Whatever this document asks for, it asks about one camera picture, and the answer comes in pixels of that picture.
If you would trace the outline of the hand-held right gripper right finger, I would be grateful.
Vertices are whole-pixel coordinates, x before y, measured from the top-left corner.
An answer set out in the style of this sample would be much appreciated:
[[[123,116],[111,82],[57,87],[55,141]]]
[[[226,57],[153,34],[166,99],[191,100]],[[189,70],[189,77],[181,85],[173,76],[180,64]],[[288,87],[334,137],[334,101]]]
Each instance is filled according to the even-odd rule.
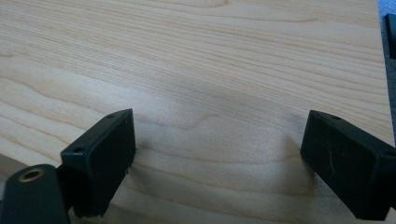
[[[396,147],[331,114],[309,112],[304,161],[352,214],[384,220],[396,210]]]

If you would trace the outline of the black metal stand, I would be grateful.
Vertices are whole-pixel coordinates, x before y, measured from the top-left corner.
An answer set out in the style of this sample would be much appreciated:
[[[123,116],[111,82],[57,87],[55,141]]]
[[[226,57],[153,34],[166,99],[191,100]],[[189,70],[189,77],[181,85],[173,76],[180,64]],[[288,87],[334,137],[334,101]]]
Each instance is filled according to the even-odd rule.
[[[389,57],[396,60],[396,14],[388,13],[385,16],[387,26]]]

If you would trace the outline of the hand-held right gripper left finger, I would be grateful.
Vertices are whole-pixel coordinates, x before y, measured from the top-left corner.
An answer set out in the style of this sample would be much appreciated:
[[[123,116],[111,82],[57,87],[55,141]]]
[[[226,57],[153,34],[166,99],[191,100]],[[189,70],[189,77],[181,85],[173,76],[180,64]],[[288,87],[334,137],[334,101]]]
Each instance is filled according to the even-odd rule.
[[[131,108],[109,114],[61,152],[65,206],[77,217],[103,216],[136,151]]]

